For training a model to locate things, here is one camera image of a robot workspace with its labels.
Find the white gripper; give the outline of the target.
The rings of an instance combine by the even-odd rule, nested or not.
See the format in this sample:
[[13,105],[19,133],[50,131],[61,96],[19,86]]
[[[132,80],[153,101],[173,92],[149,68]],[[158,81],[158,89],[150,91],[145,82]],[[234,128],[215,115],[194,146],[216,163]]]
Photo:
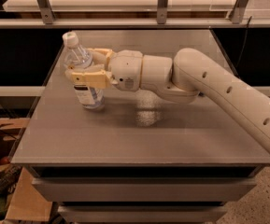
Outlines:
[[123,50],[115,54],[112,49],[89,48],[89,52],[97,65],[65,71],[66,77],[75,85],[106,89],[113,83],[120,91],[139,89],[143,60],[140,51]]

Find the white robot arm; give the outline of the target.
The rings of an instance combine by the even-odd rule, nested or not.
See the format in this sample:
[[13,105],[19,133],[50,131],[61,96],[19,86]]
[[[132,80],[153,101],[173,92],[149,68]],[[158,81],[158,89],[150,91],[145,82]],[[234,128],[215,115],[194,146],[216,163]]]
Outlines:
[[75,85],[147,90],[167,101],[184,104],[203,93],[270,154],[270,98],[201,51],[181,49],[173,59],[134,50],[89,49],[88,53],[86,63],[65,66],[65,75]]

